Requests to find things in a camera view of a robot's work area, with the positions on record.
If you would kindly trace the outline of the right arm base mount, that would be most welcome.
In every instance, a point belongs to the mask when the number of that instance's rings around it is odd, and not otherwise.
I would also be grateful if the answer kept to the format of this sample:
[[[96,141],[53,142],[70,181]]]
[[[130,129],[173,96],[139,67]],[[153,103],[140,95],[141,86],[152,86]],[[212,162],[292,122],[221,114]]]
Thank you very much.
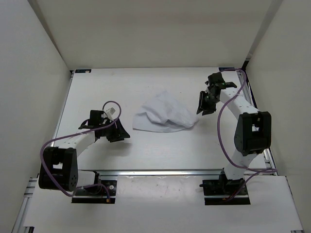
[[[202,180],[205,205],[250,205],[245,179],[230,180],[221,171],[218,179]]]

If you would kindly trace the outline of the white front cover board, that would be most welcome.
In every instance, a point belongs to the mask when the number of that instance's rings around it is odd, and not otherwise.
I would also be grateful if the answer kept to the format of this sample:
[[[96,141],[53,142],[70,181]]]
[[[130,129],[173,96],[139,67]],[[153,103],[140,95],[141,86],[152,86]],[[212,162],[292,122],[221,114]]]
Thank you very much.
[[[205,205],[202,178],[126,177],[113,204],[74,204],[35,188],[24,221],[36,233],[290,233],[302,225],[282,176],[248,183],[249,205]]]

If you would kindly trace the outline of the white fabric skirt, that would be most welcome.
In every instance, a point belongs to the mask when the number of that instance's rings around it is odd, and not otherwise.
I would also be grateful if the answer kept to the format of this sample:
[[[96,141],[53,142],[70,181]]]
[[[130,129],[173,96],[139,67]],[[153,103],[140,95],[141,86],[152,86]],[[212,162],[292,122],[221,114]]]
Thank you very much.
[[[198,117],[167,91],[141,105],[133,117],[133,129],[155,133],[174,133],[190,129]]]

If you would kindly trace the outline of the left blue label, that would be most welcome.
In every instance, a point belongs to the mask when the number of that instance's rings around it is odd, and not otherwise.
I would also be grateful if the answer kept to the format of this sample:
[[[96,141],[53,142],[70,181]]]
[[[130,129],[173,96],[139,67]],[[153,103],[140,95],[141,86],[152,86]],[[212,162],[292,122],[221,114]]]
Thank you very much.
[[[75,73],[90,73],[91,69],[76,69]]]

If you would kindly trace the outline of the right aluminium side rail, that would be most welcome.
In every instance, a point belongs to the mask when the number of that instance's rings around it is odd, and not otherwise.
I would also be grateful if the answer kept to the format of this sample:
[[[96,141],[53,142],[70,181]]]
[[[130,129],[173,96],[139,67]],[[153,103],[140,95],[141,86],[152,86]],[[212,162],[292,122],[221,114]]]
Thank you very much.
[[[251,159],[263,153],[271,145],[272,117],[269,112],[260,112],[248,101],[242,106],[235,132],[235,146],[243,159]]]

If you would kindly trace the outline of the aluminium front rail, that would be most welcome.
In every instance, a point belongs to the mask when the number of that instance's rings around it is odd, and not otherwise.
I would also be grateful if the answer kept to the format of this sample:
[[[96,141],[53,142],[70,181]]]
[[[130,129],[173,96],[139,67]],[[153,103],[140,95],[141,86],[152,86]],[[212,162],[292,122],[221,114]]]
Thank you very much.
[[[57,178],[73,178],[81,179],[90,174],[98,173],[100,176],[208,176],[208,175],[219,175],[221,170],[78,170],[74,172],[63,172],[61,169],[59,171],[52,172],[52,175],[56,175]]]

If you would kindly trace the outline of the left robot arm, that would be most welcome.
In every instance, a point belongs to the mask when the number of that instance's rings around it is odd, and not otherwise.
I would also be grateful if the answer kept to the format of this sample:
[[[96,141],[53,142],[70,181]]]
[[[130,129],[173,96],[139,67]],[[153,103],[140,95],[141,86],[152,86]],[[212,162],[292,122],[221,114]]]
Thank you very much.
[[[98,139],[105,137],[108,142],[118,142],[130,138],[119,119],[114,119],[114,108],[91,110],[89,119],[85,120],[76,136],[71,136],[58,147],[46,147],[40,156],[44,164],[39,174],[41,189],[64,189],[75,192],[79,187],[85,188],[91,194],[101,191],[102,182],[99,174],[94,171],[78,169],[77,158]]]

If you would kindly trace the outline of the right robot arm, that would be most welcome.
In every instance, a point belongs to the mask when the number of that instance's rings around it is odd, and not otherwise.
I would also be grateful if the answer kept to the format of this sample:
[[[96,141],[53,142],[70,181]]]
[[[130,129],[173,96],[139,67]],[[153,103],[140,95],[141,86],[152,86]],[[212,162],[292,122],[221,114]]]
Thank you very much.
[[[208,76],[207,88],[200,92],[198,114],[216,112],[217,103],[223,103],[219,113],[227,108],[237,120],[234,133],[233,155],[224,153],[229,164],[219,176],[218,188],[224,194],[231,193],[243,181],[246,170],[258,154],[271,145],[272,117],[252,106],[233,82],[226,82],[220,72]]]

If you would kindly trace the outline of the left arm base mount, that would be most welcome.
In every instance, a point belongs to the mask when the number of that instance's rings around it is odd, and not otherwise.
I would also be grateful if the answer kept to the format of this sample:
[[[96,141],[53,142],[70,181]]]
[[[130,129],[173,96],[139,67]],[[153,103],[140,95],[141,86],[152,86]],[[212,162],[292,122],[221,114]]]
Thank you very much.
[[[106,190],[101,187],[90,187],[77,191],[76,195],[72,197],[71,203],[77,204],[115,204],[117,192],[117,179],[101,176],[98,172],[95,173],[95,181],[100,181],[104,185],[110,198],[106,196]]]

